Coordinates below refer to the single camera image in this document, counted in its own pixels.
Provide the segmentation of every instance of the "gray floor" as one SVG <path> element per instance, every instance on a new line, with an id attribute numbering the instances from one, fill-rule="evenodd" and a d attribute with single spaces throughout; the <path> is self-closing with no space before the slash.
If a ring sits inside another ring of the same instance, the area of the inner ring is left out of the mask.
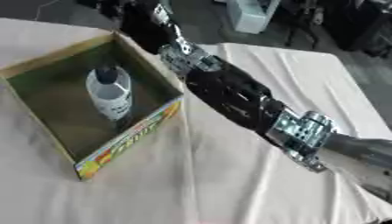
<path id="1" fill-rule="evenodd" d="M 31 3 L 30 8 L 27 6 L 20 8 L 18 7 L 22 4 L 19 3 L 20 1 L 10 1 L 6 7 L 0 8 L 0 17 L 33 20 L 37 16 L 38 6 L 50 3 L 50 1 L 32 0 L 27 1 Z M 275 19 L 262 34 L 244 34 L 232 29 L 226 14 L 226 7 L 213 3 L 212 0 L 171 0 L 171 6 L 185 35 L 196 43 L 235 42 L 256 46 L 285 47 L 284 41 L 288 27 Z M 114 27 L 110 21 L 97 14 L 96 11 L 76 5 L 72 0 L 59 0 L 47 5 L 42 8 L 37 20 L 103 29 Z M 392 129 L 392 101 L 389 99 L 392 95 L 391 59 L 370 58 L 362 52 L 341 51 L 322 28 L 317 27 L 316 33 L 321 38 L 316 51 L 333 53 L 341 59 L 367 98 Z M 310 46 L 307 37 L 299 34 L 292 48 L 310 50 Z"/>

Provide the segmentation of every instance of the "open box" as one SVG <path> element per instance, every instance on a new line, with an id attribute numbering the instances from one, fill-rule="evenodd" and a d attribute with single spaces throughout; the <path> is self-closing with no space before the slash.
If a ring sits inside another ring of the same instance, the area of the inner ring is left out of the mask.
<path id="1" fill-rule="evenodd" d="M 132 80 L 129 125 L 118 131 L 86 90 L 88 72 L 115 60 Z M 47 129 L 80 179 L 90 179 L 179 109 L 182 94 L 116 32 L 0 71 L 31 116 Z"/>

